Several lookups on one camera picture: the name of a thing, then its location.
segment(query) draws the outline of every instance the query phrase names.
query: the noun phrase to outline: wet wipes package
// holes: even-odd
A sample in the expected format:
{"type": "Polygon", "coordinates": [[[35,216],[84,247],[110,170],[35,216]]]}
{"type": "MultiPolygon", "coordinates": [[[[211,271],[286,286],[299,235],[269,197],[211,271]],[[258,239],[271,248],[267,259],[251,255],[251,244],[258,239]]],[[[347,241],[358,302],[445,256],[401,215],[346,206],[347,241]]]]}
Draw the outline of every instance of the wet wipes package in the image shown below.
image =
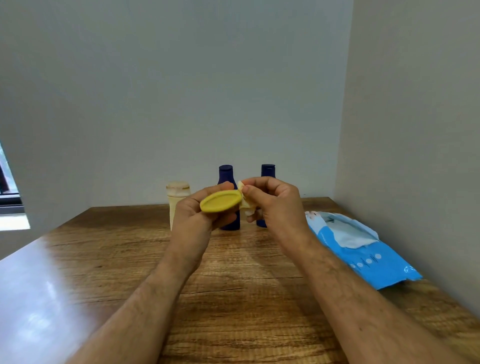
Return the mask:
{"type": "Polygon", "coordinates": [[[375,231],[345,215],[305,212],[310,229],[376,290],[422,276],[378,239],[375,231]]]}

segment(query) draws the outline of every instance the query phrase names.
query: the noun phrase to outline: forearm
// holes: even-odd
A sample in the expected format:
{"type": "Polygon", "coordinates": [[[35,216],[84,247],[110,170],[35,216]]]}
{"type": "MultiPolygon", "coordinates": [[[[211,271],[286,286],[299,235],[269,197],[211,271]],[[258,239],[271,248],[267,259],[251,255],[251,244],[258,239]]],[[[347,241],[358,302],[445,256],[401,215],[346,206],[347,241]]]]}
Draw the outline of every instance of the forearm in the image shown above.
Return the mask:
{"type": "Polygon", "coordinates": [[[315,236],[291,252],[351,364],[467,363],[372,288],[315,236]]]}
{"type": "Polygon", "coordinates": [[[156,363],[171,313],[188,274],[170,257],[68,361],[68,364],[156,363]]]}

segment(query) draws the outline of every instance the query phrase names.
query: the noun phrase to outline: navy blue bottle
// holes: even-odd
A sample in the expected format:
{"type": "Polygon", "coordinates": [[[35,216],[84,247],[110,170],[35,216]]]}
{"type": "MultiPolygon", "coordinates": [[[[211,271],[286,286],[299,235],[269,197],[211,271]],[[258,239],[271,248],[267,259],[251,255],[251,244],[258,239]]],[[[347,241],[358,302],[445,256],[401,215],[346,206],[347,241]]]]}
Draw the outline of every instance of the navy blue bottle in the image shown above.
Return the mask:
{"type": "MultiPolygon", "coordinates": [[[[224,164],[223,166],[218,167],[218,184],[221,184],[225,181],[232,182],[237,190],[237,184],[233,178],[233,167],[229,164],[224,164]]],[[[240,230],[240,211],[237,211],[237,219],[221,228],[222,230],[240,230]]]]}
{"type": "MultiPolygon", "coordinates": [[[[270,176],[275,177],[275,164],[262,164],[262,177],[270,176]]],[[[257,226],[261,228],[266,228],[265,220],[257,220],[257,226]]]]}

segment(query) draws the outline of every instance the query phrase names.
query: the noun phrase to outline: wood grain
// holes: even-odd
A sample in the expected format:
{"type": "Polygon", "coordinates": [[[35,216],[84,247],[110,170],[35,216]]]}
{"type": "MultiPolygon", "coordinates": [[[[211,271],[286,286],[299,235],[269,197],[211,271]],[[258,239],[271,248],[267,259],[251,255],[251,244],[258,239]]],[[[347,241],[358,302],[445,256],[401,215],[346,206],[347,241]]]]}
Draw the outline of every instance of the wood grain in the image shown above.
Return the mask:
{"type": "MultiPolygon", "coordinates": [[[[345,211],[329,198],[306,210],[345,211]]],[[[167,206],[92,208],[0,262],[0,363],[63,363],[161,258],[167,206]]],[[[383,294],[471,359],[480,323],[426,280],[383,294]]],[[[180,295],[160,363],[346,363],[267,229],[215,231],[180,295]]]]}

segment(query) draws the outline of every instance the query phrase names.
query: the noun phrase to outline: yellow bottle cap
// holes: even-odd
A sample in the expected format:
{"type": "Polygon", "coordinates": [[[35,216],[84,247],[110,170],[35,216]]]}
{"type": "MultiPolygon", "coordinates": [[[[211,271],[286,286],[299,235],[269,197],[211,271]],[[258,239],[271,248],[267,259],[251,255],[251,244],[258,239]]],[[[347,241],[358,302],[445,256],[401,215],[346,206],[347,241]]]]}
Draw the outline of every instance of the yellow bottle cap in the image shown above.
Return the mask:
{"type": "Polygon", "coordinates": [[[241,201],[239,190],[218,191],[200,202],[203,212],[222,212],[238,205],[241,201]]]}

